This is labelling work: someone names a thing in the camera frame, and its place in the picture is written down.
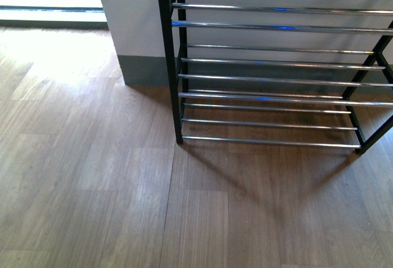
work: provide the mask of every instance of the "metal bar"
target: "metal bar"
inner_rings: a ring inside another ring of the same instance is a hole
[[[321,125],[289,125],[289,124],[272,124],[268,122],[237,122],[232,120],[207,120],[207,119],[182,119],[183,122],[192,122],[198,124],[211,125],[244,125],[248,127],[270,127],[270,128],[305,128],[318,130],[338,130],[338,131],[356,131],[354,127],[327,127]]]
[[[158,0],[160,8],[161,28],[163,33],[166,68],[168,72],[169,90],[171,94],[172,114],[174,122],[174,130],[176,134],[176,142],[183,143],[181,132],[181,118],[179,97],[177,95],[177,77],[176,77],[176,63],[174,59],[173,50],[173,34],[171,27],[171,7],[169,0]]]
[[[180,1],[174,3],[173,7],[175,9],[187,9],[187,10],[228,10],[228,11],[267,12],[267,13],[377,15],[377,16],[393,15],[393,11],[391,10],[225,6],[225,5],[185,4],[185,3],[181,3]]]
[[[374,145],[385,133],[387,133],[393,127],[393,116],[391,116],[377,131],[367,139],[362,147],[356,151],[358,154],[363,154]]]
[[[232,142],[232,143],[265,144],[265,145],[286,145],[286,146],[309,146],[309,147],[325,147],[325,148],[328,147],[328,148],[360,149],[360,145],[350,145],[350,144],[306,143],[306,142],[270,141],[270,140],[255,140],[255,139],[197,137],[197,136],[183,136],[183,139],[223,141],[223,142]]]
[[[304,112],[316,114],[351,114],[350,111],[341,110],[317,110],[317,109],[291,109],[291,108],[274,108],[260,106],[241,106],[241,105],[218,105],[218,104],[195,104],[184,103],[185,107],[190,108],[217,108],[217,109],[237,109],[237,110],[255,110],[255,111],[271,111],[271,112]]]
[[[371,107],[389,107],[393,108],[390,102],[372,102],[372,101],[349,101],[349,100],[316,100],[316,99],[291,99],[284,97],[258,97],[250,95],[218,95],[203,93],[179,93],[181,98],[205,98],[205,99],[221,99],[221,100],[245,100],[245,101],[264,101],[278,103],[304,103],[304,104],[330,104],[345,106],[371,106]]]
[[[349,28],[332,26],[256,25],[236,23],[182,22],[173,21],[173,27],[230,28],[238,30],[295,31],[302,33],[347,33],[393,35],[393,30],[382,28]]]
[[[243,77],[243,76],[206,76],[179,74],[179,77],[188,79],[212,79],[217,81],[244,81],[244,82],[272,82],[279,84],[305,84],[305,85],[332,85],[337,87],[374,87],[374,88],[393,88],[393,84],[374,84],[369,82],[332,82],[315,81],[308,79],[273,79],[267,77]]]
[[[355,128],[357,128],[356,137],[357,137],[357,139],[359,141],[359,144],[363,145],[364,141],[366,139],[365,139],[363,131],[362,131],[361,127],[360,127],[360,123],[359,123],[359,120],[357,119],[355,110],[354,110],[354,108],[352,106],[346,106],[346,109],[347,109],[347,111],[350,112],[349,119],[351,120],[352,125]]]
[[[389,29],[393,29],[393,21],[391,22],[391,24],[387,27]],[[373,55],[369,55],[366,60],[364,61],[363,65],[364,66],[371,66],[374,65],[375,61],[376,61],[376,57],[374,54],[377,53],[382,53],[383,50],[387,47],[387,45],[390,43],[390,41],[392,40],[393,36],[382,36],[379,41],[376,43],[376,45],[374,46],[373,49]],[[368,71],[364,71],[364,70],[359,70],[356,75],[354,76],[354,78],[352,79],[353,82],[361,82],[364,77],[367,75]],[[349,99],[352,94],[355,92],[356,88],[355,87],[348,87],[345,89],[344,93],[343,93],[343,98],[344,99]]]
[[[348,55],[373,55],[372,51],[351,51],[351,50],[318,50],[318,49],[297,49],[297,48],[276,48],[276,47],[251,47],[239,45],[202,45],[187,44],[188,48],[212,48],[212,49],[232,49],[232,50],[256,50],[272,52],[300,52],[300,53],[335,53]]]
[[[357,64],[342,64],[342,63],[314,63],[314,62],[269,61],[269,60],[182,58],[182,61],[192,62],[192,63],[287,66],[287,67],[324,68],[324,69],[356,69],[356,70],[364,69],[364,70],[378,70],[378,71],[385,69],[384,66],[363,66]]]
[[[223,90],[190,89],[189,92],[191,92],[191,93],[233,94],[233,95],[253,95],[253,96],[273,96],[273,97],[292,97],[292,98],[316,98],[316,99],[336,99],[336,100],[343,99],[343,97],[341,97],[341,96],[330,96],[330,95],[260,93],[260,92],[240,92],[240,91],[223,91]]]

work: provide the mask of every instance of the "floor plank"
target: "floor plank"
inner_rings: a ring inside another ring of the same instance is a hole
[[[47,267],[48,251],[0,251],[0,263],[3,267],[43,268]]]
[[[176,207],[168,210],[160,267],[228,267],[227,193],[177,189],[174,195],[183,207],[181,220],[174,220]],[[173,224],[181,231],[168,233]]]
[[[388,267],[393,267],[393,233],[375,232]]]
[[[33,65],[11,95],[11,100],[41,100],[52,80]]]
[[[99,267],[115,194],[75,191],[48,267]]]
[[[100,267],[159,266],[172,158],[173,148],[129,149],[114,184],[119,191]]]
[[[375,144],[353,166],[373,228],[393,232],[393,164],[383,143]]]
[[[229,267],[280,267],[278,214],[265,161],[263,155],[229,155]]]
[[[0,48],[0,101],[10,100],[15,89],[26,76],[32,62],[10,58],[6,49]]]
[[[282,264],[331,266],[306,150],[272,146],[267,155],[280,259]]]

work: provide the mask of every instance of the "wooden floor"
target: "wooden floor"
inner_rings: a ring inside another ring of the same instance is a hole
[[[108,32],[0,28],[2,268],[393,267],[392,156],[177,146]]]

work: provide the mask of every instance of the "rack leg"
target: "rack leg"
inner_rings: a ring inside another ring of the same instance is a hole
[[[393,116],[391,116],[377,131],[366,140],[362,145],[362,148],[356,149],[356,153],[363,154],[369,149],[375,142],[377,142],[387,131],[393,127]]]
[[[393,21],[391,24],[388,26],[388,28],[393,28]],[[364,66],[371,66],[375,63],[376,61],[376,56],[378,54],[382,54],[384,49],[387,47],[387,45],[390,43],[392,40],[392,36],[382,36],[381,39],[376,43],[373,52],[373,55],[369,55],[367,59],[364,61],[363,65]],[[368,71],[358,71],[355,75],[355,77],[352,79],[353,82],[361,82],[363,78],[367,75]],[[344,99],[349,99],[349,97],[352,96],[352,94],[355,92],[356,87],[348,87],[345,89],[343,93],[343,98]]]
[[[177,0],[177,1],[181,2],[181,3],[185,3],[185,0]],[[185,9],[179,9],[178,15],[179,15],[180,21],[187,20]],[[179,36],[180,36],[181,57],[187,58],[188,51],[187,51],[187,28],[186,27],[180,27]],[[182,74],[188,74],[189,73],[189,64],[187,62],[183,62],[181,70],[182,70]],[[183,87],[183,92],[189,91],[189,80],[188,79],[182,79],[182,87]]]
[[[176,143],[183,144],[182,124],[180,118],[179,96],[177,94],[176,62],[173,50],[173,34],[171,22],[171,6],[169,0],[158,0],[161,16],[161,27],[164,39],[166,68],[168,71],[169,90],[171,93],[172,114]]]

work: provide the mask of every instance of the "gray baseboard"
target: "gray baseboard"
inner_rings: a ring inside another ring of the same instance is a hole
[[[119,56],[120,66],[126,85],[168,85],[165,58],[142,57],[142,56]],[[331,70],[308,68],[280,68],[271,66],[238,66],[238,65],[212,65],[212,64],[189,64],[192,74],[212,74],[229,76],[254,76],[275,77],[294,79],[314,79],[320,81],[343,81],[348,82],[354,77],[356,71]],[[381,72],[370,71],[365,82],[387,83]],[[209,88],[248,88],[264,90],[292,90],[313,92],[343,92],[344,87],[316,86],[316,85],[293,85],[272,84],[256,82],[233,82],[233,81],[190,81],[191,87]],[[359,92],[391,92],[391,89],[358,89]]]
[[[126,85],[168,85],[164,57],[117,56]]]

